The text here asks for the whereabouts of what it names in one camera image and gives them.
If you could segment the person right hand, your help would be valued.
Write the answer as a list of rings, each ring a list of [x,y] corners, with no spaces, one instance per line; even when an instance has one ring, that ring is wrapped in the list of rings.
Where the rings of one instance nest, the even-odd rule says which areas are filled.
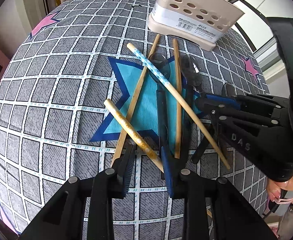
[[[279,199],[281,195],[281,190],[293,191],[293,177],[283,183],[279,183],[273,180],[267,179],[266,187],[269,199],[273,202],[275,199]]]

